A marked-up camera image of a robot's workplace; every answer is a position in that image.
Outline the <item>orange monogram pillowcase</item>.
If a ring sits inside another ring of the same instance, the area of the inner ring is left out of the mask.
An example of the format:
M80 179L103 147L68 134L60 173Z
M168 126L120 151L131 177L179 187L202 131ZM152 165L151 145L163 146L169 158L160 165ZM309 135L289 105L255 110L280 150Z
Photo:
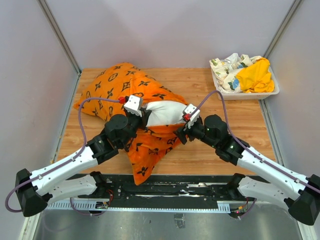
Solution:
M109 121L116 114L124 114L124 107L116 101L135 95L143 98L143 107L156 101L174 101L188 105L180 95L131 63L119 63L103 72L81 93L73 107L82 113ZM150 126L139 129L127 156L132 165L133 178L140 185L151 175L156 164L181 142L174 131L183 123Z

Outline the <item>white pillow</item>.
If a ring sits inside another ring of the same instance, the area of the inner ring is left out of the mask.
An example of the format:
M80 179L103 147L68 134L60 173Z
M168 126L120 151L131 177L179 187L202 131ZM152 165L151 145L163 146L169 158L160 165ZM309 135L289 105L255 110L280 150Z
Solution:
M147 127L176 125L183 123L183 111L187 105L170 100L153 101L146 104L146 110L151 111Z

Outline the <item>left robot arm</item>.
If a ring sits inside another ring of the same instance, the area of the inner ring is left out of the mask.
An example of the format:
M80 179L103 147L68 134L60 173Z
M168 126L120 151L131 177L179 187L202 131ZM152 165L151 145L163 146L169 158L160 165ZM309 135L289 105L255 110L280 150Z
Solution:
M137 137L138 129L148 123L150 110L142 109L139 115L128 110L116 114L105 123L100 134L89 140L79 150L62 160L34 170L22 169L15 178L15 193L24 217L42 212L49 204L64 198L91 195L101 198L107 193L107 185L98 173L83 179L70 178L75 174L110 160L119 150L128 150Z

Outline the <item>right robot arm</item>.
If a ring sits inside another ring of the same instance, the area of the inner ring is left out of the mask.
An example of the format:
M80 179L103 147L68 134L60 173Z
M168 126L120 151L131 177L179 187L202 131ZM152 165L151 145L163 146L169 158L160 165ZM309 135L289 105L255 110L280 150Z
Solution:
M197 139L214 148L223 161L250 170L263 178L254 180L235 174L226 188L227 196L238 200L242 196L277 205L302 224L312 226L320 214L320 177L306 176L290 170L259 153L247 142L237 138L229 123L218 115L197 119L175 132L182 144Z

